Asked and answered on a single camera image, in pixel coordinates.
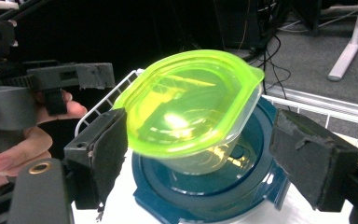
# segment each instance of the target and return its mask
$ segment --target plastic food container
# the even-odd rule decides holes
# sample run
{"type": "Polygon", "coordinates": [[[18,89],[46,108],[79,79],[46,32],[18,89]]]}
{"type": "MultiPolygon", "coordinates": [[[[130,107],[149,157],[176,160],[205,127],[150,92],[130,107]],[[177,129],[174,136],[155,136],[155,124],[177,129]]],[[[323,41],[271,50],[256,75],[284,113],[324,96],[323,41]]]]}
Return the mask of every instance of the plastic food container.
{"type": "Polygon", "coordinates": [[[236,145],[263,78],[231,53],[192,50],[151,64],[113,108],[127,111],[131,150],[183,174],[208,174],[236,145]]]}

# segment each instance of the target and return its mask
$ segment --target white desk leg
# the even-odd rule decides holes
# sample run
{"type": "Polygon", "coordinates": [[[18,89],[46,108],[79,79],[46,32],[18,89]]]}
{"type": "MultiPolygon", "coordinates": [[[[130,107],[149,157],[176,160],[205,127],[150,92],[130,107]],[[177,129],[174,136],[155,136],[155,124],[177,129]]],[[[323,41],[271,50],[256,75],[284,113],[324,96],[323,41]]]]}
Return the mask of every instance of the white desk leg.
{"type": "Polygon", "coordinates": [[[352,38],[347,47],[342,51],[339,56],[336,64],[333,69],[330,71],[330,74],[327,78],[331,81],[340,81],[347,71],[348,67],[351,64],[354,56],[356,55],[358,50],[358,16],[356,19],[356,24],[354,26],[354,31],[352,34],[352,38]]]}

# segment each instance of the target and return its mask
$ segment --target white wire rack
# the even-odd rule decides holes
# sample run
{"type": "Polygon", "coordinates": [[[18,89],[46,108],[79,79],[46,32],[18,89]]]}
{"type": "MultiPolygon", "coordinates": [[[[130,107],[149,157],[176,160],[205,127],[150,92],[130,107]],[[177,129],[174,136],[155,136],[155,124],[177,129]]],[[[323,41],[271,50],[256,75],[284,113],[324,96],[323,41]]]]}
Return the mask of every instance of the white wire rack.
{"type": "MultiPolygon", "coordinates": [[[[114,101],[116,98],[124,91],[126,90],[130,84],[135,80],[138,76],[142,74],[144,70],[143,69],[137,69],[131,71],[121,82],[119,82],[104,98],[96,105],[94,106],[76,125],[75,129],[75,136],[81,132],[82,129],[87,127],[92,121],[101,115],[102,113],[106,112],[110,108],[112,108],[114,101]]],[[[356,147],[358,147],[358,133],[352,134],[352,136],[348,136],[345,133],[342,133],[341,130],[344,130],[343,127],[340,127],[335,130],[332,129],[331,120],[344,120],[351,123],[354,123],[357,125],[358,129],[358,112],[356,109],[353,109],[353,106],[351,106],[348,111],[336,111],[331,108],[324,108],[322,103],[318,104],[315,103],[315,101],[312,101],[312,105],[296,102],[293,100],[287,100],[283,99],[281,97],[275,97],[270,95],[263,95],[265,99],[270,101],[272,104],[274,104],[277,107],[287,109],[290,108],[292,111],[296,111],[297,113],[308,115],[307,113],[313,113],[314,115],[323,116],[324,119],[318,118],[317,121],[319,124],[323,125],[326,129],[336,133],[337,135],[341,136],[345,140],[349,141],[356,147]]]]}

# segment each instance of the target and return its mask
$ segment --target lime green lid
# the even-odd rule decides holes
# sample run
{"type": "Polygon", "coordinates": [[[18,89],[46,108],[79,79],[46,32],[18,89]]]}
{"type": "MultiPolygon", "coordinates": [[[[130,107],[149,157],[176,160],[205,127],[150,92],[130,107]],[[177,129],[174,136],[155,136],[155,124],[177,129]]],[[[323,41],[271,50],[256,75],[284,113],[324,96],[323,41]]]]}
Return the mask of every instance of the lime green lid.
{"type": "Polygon", "coordinates": [[[262,70],[231,53],[192,50],[151,64],[113,108],[128,113],[130,149],[183,157],[226,139],[263,78],[262,70]]]}

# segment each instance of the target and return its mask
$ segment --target dark blue lid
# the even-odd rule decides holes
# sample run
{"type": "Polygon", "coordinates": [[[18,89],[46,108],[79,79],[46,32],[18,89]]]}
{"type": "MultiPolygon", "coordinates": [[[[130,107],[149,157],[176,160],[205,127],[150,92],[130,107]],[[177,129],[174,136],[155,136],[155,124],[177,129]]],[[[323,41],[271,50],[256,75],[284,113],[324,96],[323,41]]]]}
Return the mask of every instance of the dark blue lid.
{"type": "Polygon", "coordinates": [[[183,175],[133,154],[136,202],[162,223],[222,221],[265,199],[280,208],[289,182],[269,154],[275,113],[275,107],[261,98],[231,158],[207,175],[183,175]]]}

